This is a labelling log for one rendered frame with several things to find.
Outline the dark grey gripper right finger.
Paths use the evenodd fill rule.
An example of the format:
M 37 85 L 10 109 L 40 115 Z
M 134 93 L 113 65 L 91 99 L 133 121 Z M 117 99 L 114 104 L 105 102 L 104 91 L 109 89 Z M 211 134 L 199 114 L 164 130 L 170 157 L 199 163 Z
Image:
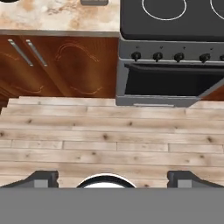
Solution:
M 201 179 L 191 171 L 168 171 L 167 179 L 168 188 L 224 188 L 224 185 Z

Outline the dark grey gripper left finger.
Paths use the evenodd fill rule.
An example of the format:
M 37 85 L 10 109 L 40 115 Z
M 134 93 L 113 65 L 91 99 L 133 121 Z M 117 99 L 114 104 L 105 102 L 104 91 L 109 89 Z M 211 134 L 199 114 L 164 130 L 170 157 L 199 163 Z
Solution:
M 58 188 L 58 171 L 35 171 L 27 178 L 2 185 L 2 188 L 28 187 L 28 188 Z

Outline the round black and white object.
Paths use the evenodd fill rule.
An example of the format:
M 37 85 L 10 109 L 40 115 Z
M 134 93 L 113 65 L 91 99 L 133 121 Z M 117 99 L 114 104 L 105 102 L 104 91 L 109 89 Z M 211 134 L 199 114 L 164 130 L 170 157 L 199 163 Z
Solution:
M 135 188 L 126 178 L 113 173 L 99 173 L 83 179 L 78 188 Z

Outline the black oven door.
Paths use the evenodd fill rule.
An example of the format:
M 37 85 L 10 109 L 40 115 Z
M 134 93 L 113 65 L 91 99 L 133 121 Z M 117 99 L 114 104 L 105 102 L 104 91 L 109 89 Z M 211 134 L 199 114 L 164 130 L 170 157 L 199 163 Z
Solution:
M 224 66 L 126 64 L 126 95 L 200 96 L 224 78 Z

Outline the brown wooden cupboard door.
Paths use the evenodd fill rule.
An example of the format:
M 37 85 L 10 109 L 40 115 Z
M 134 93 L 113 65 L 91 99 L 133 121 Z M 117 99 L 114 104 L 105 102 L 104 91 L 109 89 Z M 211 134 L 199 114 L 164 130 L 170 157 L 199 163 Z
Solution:
M 116 95 L 118 39 L 105 37 L 23 36 L 44 58 L 43 66 L 66 97 L 113 98 Z
M 33 66 L 27 64 L 8 39 L 14 40 Z M 17 36 L 0 35 L 0 88 L 9 97 L 62 96 L 44 68 Z

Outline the grey oven with black hob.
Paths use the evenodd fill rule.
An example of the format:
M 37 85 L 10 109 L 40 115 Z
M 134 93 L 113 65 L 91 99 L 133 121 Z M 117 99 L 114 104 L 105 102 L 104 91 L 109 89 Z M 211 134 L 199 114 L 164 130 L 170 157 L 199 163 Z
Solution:
M 134 61 L 133 52 L 141 59 Z M 161 52 L 156 62 L 153 54 Z M 176 53 L 183 53 L 180 62 Z M 209 53 L 210 60 L 200 61 Z M 119 106 L 188 108 L 224 86 L 224 78 L 200 96 L 125 94 L 126 64 L 224 67 L 224 0 L 121 0 L 115 103 Z

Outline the grey object on worktop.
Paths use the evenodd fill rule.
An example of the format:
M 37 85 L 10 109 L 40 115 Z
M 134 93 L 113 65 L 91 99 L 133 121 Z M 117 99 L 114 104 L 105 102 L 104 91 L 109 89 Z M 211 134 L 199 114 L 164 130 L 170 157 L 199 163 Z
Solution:
M 86 6 L 106 6 L 109 0 L 80 0 L 80 3 Z

